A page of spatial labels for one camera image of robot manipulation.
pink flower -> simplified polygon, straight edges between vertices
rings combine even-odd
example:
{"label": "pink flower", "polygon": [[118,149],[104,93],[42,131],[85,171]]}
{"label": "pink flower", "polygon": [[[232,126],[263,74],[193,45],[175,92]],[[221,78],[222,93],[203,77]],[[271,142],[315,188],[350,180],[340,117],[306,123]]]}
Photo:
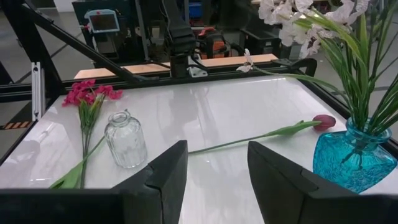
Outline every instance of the pink flower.
{"label": "pink flower", "polygon": [[316,115],[312,120],[321,121],[320,124],[313,127],[317,131],[326,131],[336,125],[336,119],[326,114]]}
{"label": "pink flower", "polygon": [[113,86],[111,85],[100,85],[98,89],[96,89],[94,92],[95,94],[104,94],[105,96],[108,96],[111,92],[113,91]]}
{"label": "pink flower", "polygon": [[99,94],[107,96],[111,100],[118,100],[122,96],[123,91],[114,91],[113,86],[111,85],[101,85],[93,92],[92,88],[94,87],[94,84],[95,80],[85,80],[81,83],[74,83],[72,85],[72,91],[68,93],[67,97],[62,103],[62,106],[80,106],[82,101],[92,105]]}
{"label": "pink flower", "polygon": [[109,93],[108,97],[111,100],[118,100],[122,97],[122,90],[118,90],[118,91],[112,91],[111,93]]}
{"label": "pink flower", "polygon": [[84,89],[93,88],[95,84],[95,80],[85,80],[81,82],[81,86]]}
{"label": "pink flower", "polygon": [[89,93],[84,97],[84,100],[89,104],[92,105],[95,101],[96,95],[93,93]]}
{"label": "pink flower", "polygon": [[93,88],[95,84],[95,80],[85,80],[82,81],[81,83],[74,83],[72,85],[72,90],[73,91],[83,91],[89,88]]}

red tulip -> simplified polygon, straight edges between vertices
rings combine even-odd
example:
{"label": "red tulip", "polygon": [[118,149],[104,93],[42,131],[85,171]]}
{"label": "red tulip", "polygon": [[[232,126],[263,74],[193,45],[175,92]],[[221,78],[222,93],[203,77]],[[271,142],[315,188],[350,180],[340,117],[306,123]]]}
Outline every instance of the red tulip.
{"label": "red tulip", "polygon": [[321,121],[320,124],[313,127],[317,131],[326,131],[336,124],[336,119],[326,114],[316,115],[312,120]]}

glossy white tabletop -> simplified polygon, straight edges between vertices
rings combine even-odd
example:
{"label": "glossy white tabletop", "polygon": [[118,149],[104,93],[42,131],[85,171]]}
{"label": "glossy white tabletop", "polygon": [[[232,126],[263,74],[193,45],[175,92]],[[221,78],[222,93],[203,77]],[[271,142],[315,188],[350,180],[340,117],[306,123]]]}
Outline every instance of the glossy white tabletop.
{"label": "glossy white tabletop", "polygon": [[[0,167],[0,188],[46,188],[81,161],[77,109],[59,98]],[[144,131],[151,161],[180,139],[195,151],[249,138],[330,114],[345,120],[294,79],[240,78],[217,82],[126,90],[121,100],[103,105],[91,145],[104,133],[108,116],[128,109]],[[258,140],[312,170],[320,133],[312,128],[291,137]],[[264,223],[251,187],[247,143],[188,158],[187,187],[180,223]],[[86,188],[110,188],[138,169],[118,167],[107,144],[88,161]],[[398,194],[398,169],[365,194]]]}

glass jar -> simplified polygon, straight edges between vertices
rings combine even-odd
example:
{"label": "glass jar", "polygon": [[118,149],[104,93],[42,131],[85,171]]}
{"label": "glass jar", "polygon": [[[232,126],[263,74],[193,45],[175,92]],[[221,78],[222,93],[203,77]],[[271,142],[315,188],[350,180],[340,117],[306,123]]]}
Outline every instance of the glass jar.
{"label": "glass jar", "polygon": [[147,157],[141,124],[125,110],[112,114],[105,128],[105,139],[115,163],[124,168],[138,166]]}
{"label": "glass jar", "polygon": [[357,130],[350,118],[347,131],[322,134],[313,157],[313,172],[342,187],[360,193],[385,178],[396,166],[394,156],[380,144],[391,137],[387,129],[379,136]]}

wooden plank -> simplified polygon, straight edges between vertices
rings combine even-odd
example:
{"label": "wooden plank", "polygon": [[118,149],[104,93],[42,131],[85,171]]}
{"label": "wooden plank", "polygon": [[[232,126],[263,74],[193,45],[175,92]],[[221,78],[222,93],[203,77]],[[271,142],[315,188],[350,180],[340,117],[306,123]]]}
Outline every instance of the wooden plank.
{"label": "wooden plank", "polygon": [[[275,55],[265,54],[265,55],[253,55],[252,56],[254,63],[261,62],[269,62],[271,60],[278,59]],[[202,60],[203,65],[211,68],[225,65],[241,65],[246,61],[244,56],[242,57],[226,57],[226,58],[212,58]],[[145,75],[146,73],[154,73],[154,72],[166,72],[169,69],[162,67],[160,65],[155,64],[146,64],[146,65],[131,65],[125,66],[127,70],[136,74],[136,75]],[[79,78],[99,78],[99,77],[110,77],[114,74],[107,70],[106,68],[96,68],[96,69],[88,69],[88,70],[80,70],[75,79]]]}

